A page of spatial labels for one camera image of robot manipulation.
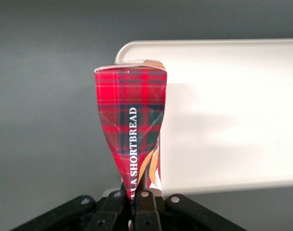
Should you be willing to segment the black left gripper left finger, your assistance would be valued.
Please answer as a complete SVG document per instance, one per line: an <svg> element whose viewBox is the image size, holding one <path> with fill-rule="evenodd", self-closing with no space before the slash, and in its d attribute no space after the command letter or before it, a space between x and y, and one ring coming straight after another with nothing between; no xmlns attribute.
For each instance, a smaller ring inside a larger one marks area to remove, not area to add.
<svg viewBox="0 0 293 231"><path fill-rule="evenodd" d="M111 191L102 201L102 205L92 215L86 231L126 231L127 195L124 185Z"/></svg>

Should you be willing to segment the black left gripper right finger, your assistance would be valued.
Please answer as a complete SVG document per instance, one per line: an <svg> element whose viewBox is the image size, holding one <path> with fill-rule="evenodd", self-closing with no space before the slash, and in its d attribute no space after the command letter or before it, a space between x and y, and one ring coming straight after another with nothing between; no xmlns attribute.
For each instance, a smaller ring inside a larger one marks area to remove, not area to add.
<svg viewBox="0 0 293 231"><path fill-rule="evenodd" d="M154 188L147 188L146 179L146 173L144 173L135 193L133 230L160 231L161 223L157 211L156 197L161 197L161 191Z"/></svg>

